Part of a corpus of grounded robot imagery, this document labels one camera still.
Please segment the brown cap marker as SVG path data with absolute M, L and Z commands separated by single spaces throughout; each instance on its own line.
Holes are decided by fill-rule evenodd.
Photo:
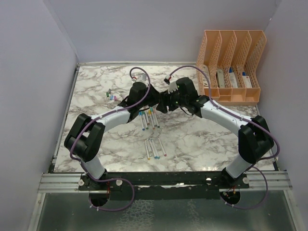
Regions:
M 149 121 L 148 115 L 145 112 L 144 112 L 144 115 L 145 115 L 145 120 L 146 120 L 147 125 L 150 125 L 150 121 Z

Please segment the green cap marker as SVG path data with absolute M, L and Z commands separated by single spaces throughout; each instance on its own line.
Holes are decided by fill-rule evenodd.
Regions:
M 145 145 L 147 160 L 151 160 L 147 140 L 144 141 L 144 145 Z
M 142 115 L 142 119 L 143 119 L 143 122 L 144 122 L 144 127 L 146 130 L 148 130 L 148 122 L 147 122 L 147 119 L 146 119 L 146 116 L 145 116 L 145 112 L 144 111 L 141 111 L 141 115 Z

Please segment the magenta cap marker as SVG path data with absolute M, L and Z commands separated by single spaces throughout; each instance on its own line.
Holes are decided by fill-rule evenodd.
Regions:
M 164 148 L 164 146 L 163 146 L 163 144 L 162 144 L 162 142 L 161 142 L 161 140 L 160 140 L 160 138 L 159 138 L 159 137 L 158 137 L 158 141 L 159 141 L 159 143 L 160 143 L 160 146 L 161 146 L 161 149 L 162 149 L 163 155 L 164 155 L 164 156 L 167 156 L 167 153 L 166 153 L 166 151 L 165 151 L 165 148 Z

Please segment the light blue cap marker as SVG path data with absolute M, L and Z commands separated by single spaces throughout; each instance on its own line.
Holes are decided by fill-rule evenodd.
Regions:
M 149 142 L 150 142 L 151 149 L 152 149 L 152 151 L 153 151 L 153 153 L 154 153 L 154 158 L 155 158 L 155 159 L 160 159 L 160 156 L 158 155 L 158 151 L 157 151 L 157 149 L 156 149 L 156 146 L 155 146 L 153 140 L 152 140 L 152 139 L 149 139 Z

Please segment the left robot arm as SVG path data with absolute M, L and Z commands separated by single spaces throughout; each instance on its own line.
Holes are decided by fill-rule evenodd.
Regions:
M 129 95 L 113 110 L 97 116 L 78 115 L 64 146 L 69 150 L 71 159 L 78 161 L 89 174 L 90 185 L 94 189 L 101 190 L 106 185 L 106 169 L 97 156 L 104 133 L 134 120 L 143 107 L 158 103 L 158 90 L 152 85 L 136 82 L 130 88 Z

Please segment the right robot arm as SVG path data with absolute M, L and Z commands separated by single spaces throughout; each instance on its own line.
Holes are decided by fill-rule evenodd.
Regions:
M 159 94 L 158 111 L 167 113 L 180 107 L 186 108 L 192 115 L 216 122 L 237 136 L 238 155 L 223 169 L 221 176 L 221 183 L 226 188 L 234 187 L 239 181 L 238 177 L 274 146 L 263 117 L 244 116 L 206 95 L 199 95 L 188 77 L 170 83 L 169 88 Z

